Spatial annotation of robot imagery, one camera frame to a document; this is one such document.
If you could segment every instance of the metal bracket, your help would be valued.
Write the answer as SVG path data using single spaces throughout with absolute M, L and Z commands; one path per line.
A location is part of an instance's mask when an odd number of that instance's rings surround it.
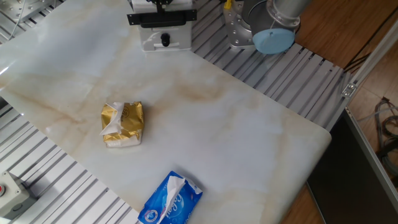
M 351 98 L 354 95 L 355 90 L 358 88 L 358 86 L 354 83 L 349 83 L 346 85 L 346 88 L 344 88 L 343 92 L 341 93 L 341 96 L 344 98 Z
M 231 9 L 223 9 L 228 40 L 233 49 L 255 49 L 249 24 L 242 19 L 244 2 L 232 2 Z
M 128 14 L 127 18 L 130 25 L 141 25 L 142 28 L 182 26 L 197 19 L 197 10 Z

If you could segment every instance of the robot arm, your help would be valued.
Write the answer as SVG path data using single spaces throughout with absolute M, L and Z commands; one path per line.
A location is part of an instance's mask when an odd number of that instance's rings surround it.
M 264 54 L 287 50 L 294 43 L 300 15 L 310 2 L 311 0 L 233 1 L 231 8 L 224 8 L 231 45 L 236 48 L 254 45 Z

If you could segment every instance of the gold foil package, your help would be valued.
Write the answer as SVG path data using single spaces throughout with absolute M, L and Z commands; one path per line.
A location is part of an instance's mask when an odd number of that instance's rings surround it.
M 101 113 L 102 132 L 107 147 L 135 146 L 141 143 L 144 112 L 141 102 L 107 103 Z

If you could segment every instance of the black panel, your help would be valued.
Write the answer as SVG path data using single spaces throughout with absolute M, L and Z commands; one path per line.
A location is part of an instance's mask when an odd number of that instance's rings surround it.
M 308 179 L 322 215 L 327 224 L 396 224 L 398 214 L 348 122 L 343 117 L 335 124 L 332 142 Z

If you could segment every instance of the metal grating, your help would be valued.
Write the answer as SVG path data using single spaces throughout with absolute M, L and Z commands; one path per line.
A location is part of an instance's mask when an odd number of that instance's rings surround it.
M 341 92 L 351 78 L 298 44 L 279 55 L 232 49 L 221 3 L 195 1 L 192 51 L 301 116 L 330 130 L 347 105 Z M 39 23 L 49 6 L 19 24 L 16 35 Z M 0 13 L 0 42 L 15 23 Z M 0 109 L 0 170 L 21 178 L 39 200 L 12 223 L 131 223 L 129 205 L 47 139 L 10 105 Z

